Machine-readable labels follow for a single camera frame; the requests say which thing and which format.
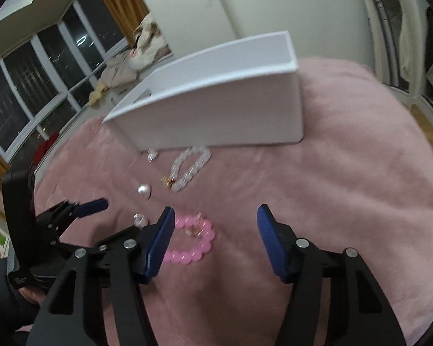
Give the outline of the pile of beige clothes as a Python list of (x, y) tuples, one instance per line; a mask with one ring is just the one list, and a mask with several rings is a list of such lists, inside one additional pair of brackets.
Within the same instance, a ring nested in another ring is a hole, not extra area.
[(109, 90), (129, 84), (139, 74), (171, 54), (169, 45), (149, 13), (134, 30), (134, 44), (129, 50), (119, 53), (106, 61), (95, 89), (90, 93), (88, 105), (94, 106)]

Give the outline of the open wardrobe with clothes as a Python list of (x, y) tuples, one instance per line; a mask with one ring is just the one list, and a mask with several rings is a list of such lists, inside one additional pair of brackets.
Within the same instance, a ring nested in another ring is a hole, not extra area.
[(433, 109), (433, 0), (364, 0), (376, 76), (408, 108)]

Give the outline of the red cloth item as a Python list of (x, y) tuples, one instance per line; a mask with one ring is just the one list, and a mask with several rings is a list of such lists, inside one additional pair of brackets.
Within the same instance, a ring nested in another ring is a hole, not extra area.
[(47, 154), (47, 152), (52, 148), (52, 146), (59, 138), (59, 135), (60, 133), (55, 132), (51, 136), (49, 136), (49, 139), (47, 139), (47, 141), (44, 141), (44, 143), (39, 145), (39, 147), (36, 149), (36, 152), (33, 154), (34, 166), (37, 166), (42, 161), (44, 156)]

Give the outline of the small silver flower earring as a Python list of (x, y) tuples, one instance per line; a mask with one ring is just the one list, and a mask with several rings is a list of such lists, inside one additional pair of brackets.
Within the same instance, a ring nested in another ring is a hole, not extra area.
[(147, 160), (152, 163), (158, 158), (158, 150), (149, 149), (147, 153)]

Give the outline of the silver curved earring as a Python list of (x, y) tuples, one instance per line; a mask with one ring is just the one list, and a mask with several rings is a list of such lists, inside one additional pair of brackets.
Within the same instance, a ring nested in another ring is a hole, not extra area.
[(150, 199), (152, 194), (152, 188), (150, 184), (139, 184), (137, 187), (137, 193), (144, 199)]

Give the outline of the window with white frame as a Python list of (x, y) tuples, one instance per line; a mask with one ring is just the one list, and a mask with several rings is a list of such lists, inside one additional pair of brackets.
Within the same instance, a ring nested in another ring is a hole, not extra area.
[(127, 40), (102, 0), (5, 0), (0, 8), (0, 157), (30, 157), (85, 113)]

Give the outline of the white drawer cabinet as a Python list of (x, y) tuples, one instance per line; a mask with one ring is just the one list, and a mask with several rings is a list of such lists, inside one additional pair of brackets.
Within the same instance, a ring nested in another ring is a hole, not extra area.
[(118, 103), (120, 103), (134, 87), (136, 87), (145, 77), (147, 77), (148, 74), (160, 66), (170, 63), (172, 60), (174, 60), (174, 54), (170, 53), (169, 55), (161, 58), (158, 63), (151, 65), (148, 69), (145, 69), (139, 73), (135, 81), (117, 88), (112, 88), (94, 106), (83, 107), (83, 110), (64, 126), (55, 143), (51, 146), (40, 163), (36, 166), (36, 179), (40, 179), (43, 176), (57, 150), (60, 149), (60, 147), (63, 146), (63, 144), (65, 144), (66, 141), (68, 141), (68, 139), (70, 139), (85, 122), (91, 118), (106, 116), (109, 114), (110, 111)]

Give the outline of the pink fluffy blanket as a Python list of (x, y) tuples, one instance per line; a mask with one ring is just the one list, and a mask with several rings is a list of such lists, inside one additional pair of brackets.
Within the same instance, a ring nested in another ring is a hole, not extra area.
[[(214, 148), (179, 192), (161, 178), (177, 157), (150, 163), (101, 119), (57, 150), (36, 187), (38, 213), (69, 200), (107, 198), (62, 236), (92, 246), (155, 222), (166, 206), (201, 214), (216, 233), (199, 262), (164, 265), (143, 287), (160, 345), (272, 345), (290, 288), (273, 273), (257, 225), (267, 204), (281, 223), (319, 248), (356, 248), (413, 345), (433, 322), (433, 150), (410, 112), (364, 67), (337, 59), (299, 64), (305, 134), (294, 145)], [(137, 193), (150, 184), (150, 199)]]

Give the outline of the white plastic storage bin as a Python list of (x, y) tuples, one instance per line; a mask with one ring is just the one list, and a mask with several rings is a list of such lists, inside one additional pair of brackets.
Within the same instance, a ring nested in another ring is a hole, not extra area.
[(245, 37), (161, 66), (103, 123), (139, 152), (298, 143), (303, 101), (291, 36)]

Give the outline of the white bead bracelet gold charm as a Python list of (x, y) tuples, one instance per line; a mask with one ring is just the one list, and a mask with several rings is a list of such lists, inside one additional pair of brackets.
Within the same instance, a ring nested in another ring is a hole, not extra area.
[(210, 148), (194, 146), (186, 148), (173, 161), (168, 175), (161, 182), (173, 192), (179, 192), (194, 179), (212, 157)]

